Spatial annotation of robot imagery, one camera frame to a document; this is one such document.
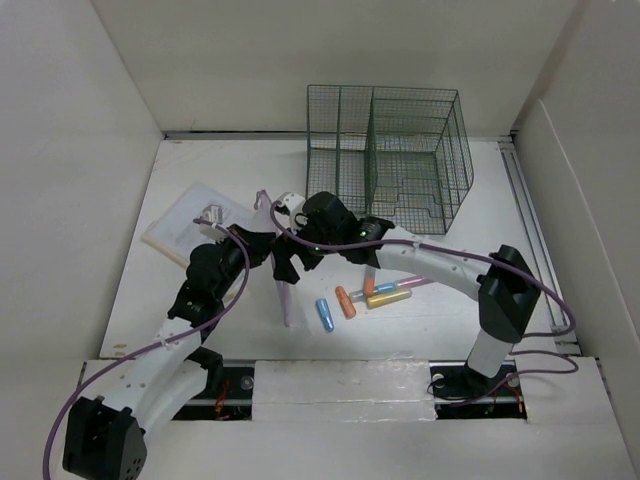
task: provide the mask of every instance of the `purple cable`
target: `purple cable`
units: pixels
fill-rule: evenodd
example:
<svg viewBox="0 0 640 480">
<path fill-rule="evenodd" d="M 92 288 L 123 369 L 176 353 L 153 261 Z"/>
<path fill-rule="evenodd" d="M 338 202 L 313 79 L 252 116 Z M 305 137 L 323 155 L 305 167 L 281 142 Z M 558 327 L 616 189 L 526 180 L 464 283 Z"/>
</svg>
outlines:
<svg viewBox="0 0 640 480">
<path fill-rule="evenodd" d="M 389 239 L 389 240 L 374 240 L 371 242 L 362 242 L 362 243 L 352 243 L 352 244 L 348 244 L 348 245 L 322 245 L 320 243 L 313 243 L 313 242 L 309 242 L 308 240 L 303 240 L 302 238 L 299 238 L 297 236 L 295 236 L 293 233 L 291 233 L 289 230 L 287 230 L 287 228 L 282 225 L 279 221 L 278 218 L 276 217 L 276 207 L 280 204 L 281 202 L 276 201 L 274 203 L 271 204 L 271 210 L 270 210 L 270 215 L 271 215 L 271 220 L 273 221 L 273 223 L 275 224 L 276 227 L 278 227 L 278 229 L 282 232 L 282 234 L 284 236 L 286 236 L 287 238 L 298 242 L 301 245 L 304 245 L 305 247 L 309 247 L 309 248 L 317 248 L 320 250 L 325 250 L 327 252 L 340 252 L 343 250 L 353 250 L 356 248 L 363 248 L 363 247 L 378 247 L 381 245 L 404 245 L 406 247 L 410 247 L 413 248 L 414 242 L 412 242 L 411 240 L 401 240 L 401 239 Z M 463 252 L 460 250 L 452 250 L 450 248 L 445 248 L 445 247 L 438 247 L 436 245 L 428 245 L 425 243 L 421 243 L 420 248 L 423 250 L 431 250 L 432 252 L 438 252 L 438 253 L 444 253 L 447 255 L 452 255 L 454 257 L 462 257 L 462 258 L 470 258 L 472 260 L 477 260 L 479 262 L 484 262 L 484 263 L 489 263 L 491 265 L 495 265 L 496 267 L 500 267 L 504 270 L 507 270 L 508 272 L 514 273 L 516 275 L 518 275 L 519 277 L 523 278 L 524 280 L 526 280 L 527 282 L 535 285 L 536 287 L 538 287 L 540 290 L 542 290 L 544 293 L 546 293 L 547 295 L 549 295 L 559 306 L 562 310 L 564 310 L 564 312 L 567 314 L 567 317 L 569 318 L 569 325 L 567 326 L 566 329 L 559 331 L 559 332 L 535 332 L 535 333 L 527 333 L 524 335 L 524 338 L 530 338 L 530 337 L 561 337 L 563 335 L 566 335 L 570 332 L 573 332 L 576 329 L 576 317 L 573 314 L 573 311 L 571 310 L 571 307 L 569 307 L 569 305 L 562 300 L 558 294 L 556 292 L 554 292 L 553 290 L 551 290 L 549 287 L 547 287 L 545 284 L 543 284 L 540 280 L 538 280 L 537 278 L 533 277 L 532 275 L 529 275 L 526 272 L 523 272 L 522 270 L 515 268 L 511 265 L 509 265 L 508 263 L 504 263 L 501 262 L 500 260 L 495 260 L 491 257 L 485 257 L 484 255 L 478 255 L 476 253 L 469 253 L 469 252 Z"/>
<path fill-rule="evenodd" d="M 301 245 L 304 245 L 306 247 L 309 248 L 315 248 L 315 249 L 320 249 L 320 250 L 325 250 L 328 252 L 339 252 L 339 251 L 343 251 L 343 250 L 353 250 L 356 248 L 363 248 L 363 247 L 378 247 L 381 245 L 404 245 L 406 247 L 410 247 L 410 248 L 414 248 L 414 242 L 412 242 L 411 240 L 401 240 L 401 239 L 389 239 L 389 240 L 374 240 L 371 242 L 362 242 L 362 243 L 353 243 L 353 244 L 349 244 L 349 245 L 322 245 L 319 243 L 313 243 L 313 242 L 309 242 L 308 240 L 304 240 L 302 238 L 299 238 L 297 236 L 295 236 L 293 233 L 291 233 L 289 230 L 287 230 L 287 228 L 282 225 L 279 221 L 278 218 L 276 216 L 276 207 L 280 204 L 281 202 L 276 201 L 273 204 L 271 204 L 271 210 L 270 210 L 270 215 L 271 215 L 271 220 L 273 221 L 273 223 L 275 224 L 276 227 L 278 227 L 278 229 L 282 232 L 283 235 L 285 235 L 287 238 L 300 243 Z M 569 305 L 562 300 L 562 298 L 560 298 L 558 296 L 558 294 L 556 292 L 554 292 L 553 290 L 551 290 L 549 287 L 547 287 L 545 284 L 543 284 L 540 280 L 538 280 L 537 278 L 533 277 L 532 275 L 529 275 L 526 272 L 523 272 L 522 270 L 515 268 L 511 265 L 509 265 L 508 263 L 504 263 L 501 262 L 500 260 L 495 260 L 491 257 L 486 257 L 484 255 L 478 255 L 475 253 L 468 253 L 468 252 L 462 252 L 459 250 L 452 250 L 449 248 L 444 248 L 444 247 L 438 247 L 436 245 L 428 245 L 428 244 L 424 244 L 424 243 L 420 243 L 419 247 L 423 250 L 431 250 L 433 252 L 438 252 L 438 253 L 444 253 L 446 255 L 452 255 L 454 257 L 462 257 L 462 258 L 470 258 L 472 260 L 477 260 L 479 262 L 484 262 L 484 263 L 488 263 L 490 265 L 495 265 L 497 267 L 500 267 L 504 270 L 507 270 L 511 273 L 514 273 L 516 275 L 518 275 L 519 277 L 523 278 L 524 280 L 526 280 L 527 282 L 535 285 L 536 287 L 538 287 L 540 290 L 542 290 L 544 293 L 546 293 L 547 295 L 549 295 L 559 306 L 560 308 L 566 313 L 567 317 L 569 318 L 569 325 L 567 326 L 567 328 L 565 330 L 562 330 L 560 332 L 535 332 L 535 333 L 528 333 L 525 334 L 523 336 L 523 338 L 531 338 L 531 337 L 559 337 L 562 335 L 566 335 L 567 333 L 573 332 L 576 328 L 576 317 L 573 314 L 573 311 L 571 310 L 571 307 L 569 307 Z M 529 354 L 540 354 L 540 355 L 551 355 L 557 358 L 561 358 L 562 360 L 565 360 L 569 363 L 571 363 L 571 365 L 573 366 L 570 370 L 547 370 L 547 369 L 529 369 L 529 370 L 522 370 L 520 372 L 515 372 L 512 374 L 507 375 L 506 377 L 504 377 L 500 382 L 498 382 L 498 384 L 492 388 L 489 392 L 485 393 L 484 395 L 471 399 L 471 400 L 466 400 L 463 402 L 456 402 L 456 403 L 450 403 L 450 405 L 452 406 L 457 406 L 457 407 L 463 407 L 466 405 L 471 405 L 475 402 L 477 402 L 478 400 L 481 400 L 489 395 L 491 395 L 492 393 L 494 393 L 496 390 L 498 390 L 499 388 L 502 387 L 502 385 L 504 385 L 505 383 L 507 383 L 509 380 L 511 380 L 514 377 L 518 377 L 520 375 L 524 375 L 524 374 L 535 374 L 535 373 L 540 373 L 540 374 L 569 374 L 569 373 L 575 373 L 578 371 L 578 364 L 573 361 L 571 358 L 567 357 L 566 355 L 562 355 L 560 353 L 555 353 L 555 352 L 547 352 L 545 350 L 523 350 L 520 352 L 512 352 L 511 355 L 517 356 L 517 355 L 529 355 Z"/>
<path fill-rule="evenodd" d="M 183 332 L 183 333 L 181 333 L 179 335 L 175 335 L 175 336 L 167 339 L 166 343 L 177 342 L 181 338 L 188 337 L 189 335 L 193 335 L 195 333 L 198 333 L 201 330 L 204 330 L 205 328 L 208 328 L 208 327 L 216 325 L 220 321 L 220 319 L 222 319 L 222 317 L 224 317 L 227 313 L 229 313 L 229 310 L 231 310 L 233 308 L 233 306 L 238 302 L 238 300 L 240 299 L 240 296 L 244 292 L 245 287 L 247 286 L 247 281 L 249 280 L 249 270 L 251 269 L 251 261 L 249 259 L 249 253 L 247 252 L 247 249 L 245 248 L 242 240 L 240 240 L 239 237 L 233 235 L 226 228 L 221 227 L 219 225 L 216 225 L 216 228 L 218 230 L 221 230 L 222 232 L 224 232 L 231 240 L 233 240 L 236 243 L 236 245 L 238 245 L 238 248 L 240 248 L 240 251 L 242 252 L 242 255 L 244 256 L 245 274 L 244 274 L 244 278 L 242 279 L 242 283 L 240 284 L 240 288 L 238 289 L 238 293 L 229 302 L 229 305 L 227 305 L 224 308 L 224 310 L 222 310 L 222 312 L 220 312 L 218 315 L 213 317 L 211 320 L 208 320 L 207 322 L 203 323 L 202 325 L 200 325 L 200 326 L 198 326 L 196 328 L 193 328 L 191 330 L 188 330 L 186 332 Z M 64 416 L 66 415 L 67 411 L 71 408 L 71 406 L 74 404 L 74 402 L 78 399 L 78 396 L 80 395 L 80 393 L 82 393 L 82 391 L 84 389 L 86 389 L 89 385 L 91 385 L 93 382 L 95 382 L 98 378 L 100 378 L 104 374 L 110 372 L 111 370 L 113 370 L 117 366 L 122 365 L 127 360 L 133 360 L 134 358 L 136 358 L 136 357 L 138 357 L 138 356 L 140 356 L 140 355 L 142 355 L 144 353 L 150 352 L 151 350 L 155 350 L 156 348 L 158 348 L 160 346 L 162 346 L 162 343 L 156 342 L 156 343 L 153 343 L 151 345 L 147 345 L 146 347 L 142 347 L 139 350 L 136 350 L 135 352 L 131 352 L 128 355 L 125 355 L 124 357 L 119 358 L 115 362 L 107 365 L 102 370 L 100 370 L 99 372 L 97 372 L 96 374 L 94 374 L 93 376 L 88 378 L 86 381 L 81 383 L 78 386 L 78 388 L 76 388 L 76 390 L 71 394 L 69 399 L 65 402 L 65 404 L 60 409 L 60 412 L 58 413 L 56 419 L 53 422 L 53 425 L 51 426 L 51 430 L 49 431 L 49 435 L 47 436 L 47 442 L 46 442 L 45 447 L 44 447 L 44 456 L 43 456 L 43 459 L 42 459 L 42 476 L 43 476 L 44 480 L 52 480 L 50 463 L 51 463 L 51 452 L 53 450 L 53 442 L 55 440 L 56 433 L 58 432 L 58 429 L 60 428 L 60 425 L 62 424 L 62 421 L 64 420 Z"/>
</svg>

